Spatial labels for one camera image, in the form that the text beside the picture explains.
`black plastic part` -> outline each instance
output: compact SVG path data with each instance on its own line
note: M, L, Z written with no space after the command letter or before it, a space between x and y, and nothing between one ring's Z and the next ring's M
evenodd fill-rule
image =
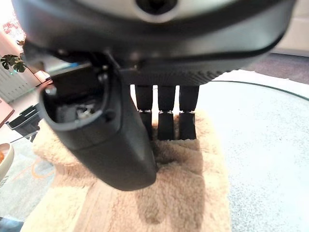
M17 131L22 136L27 136L35 131L40 129L39 122L42 118L39 115L39 112L35 109L34 111L29 112L29 108L26 109L11 122L6 122L6 125L14 131ZM33 142L36 135L31 137L31 142Z
M176 86L158 86L159 110L170 111L174 108Z
M68 52L108 51L127 84L198 86L239 69L284 35L295 0L236 0L156 25L69 0L13 0L27 39Z
M153 87L135 86L137 108L139 110L151 110L153 107Z
M159 113L158 140L174 140L173 113Z
M179 113L179 139L196 139L195 113Z
M147 130L150 140L153 139L152 112L140 112L140 118Z
M194 111L197 106L199 86L179 87L179 109L181 111Z
M62 143L98 178L124 191L147 187L156 179L156 164L129 86L115 74L109 94L104 94L108 101L103 110L74 122L52 120L57 103L51 102L44 91L39 104L46 122ZM114 118L107 120L105 113L110 115L111 111Z

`light gray carpet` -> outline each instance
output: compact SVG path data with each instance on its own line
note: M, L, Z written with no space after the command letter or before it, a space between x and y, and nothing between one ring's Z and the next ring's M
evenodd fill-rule
M309 57L270 53L244 70L309 84Z
M309 101L248 84L212 82L198 108L222 141L233 232L309 231Z
M32 143L23 138L12 144L14 160L0 185L0 217L24 221L47 192L54 178L48 174L54 167L39 161L34 166L34 177L31 167L38 157L32 152Z

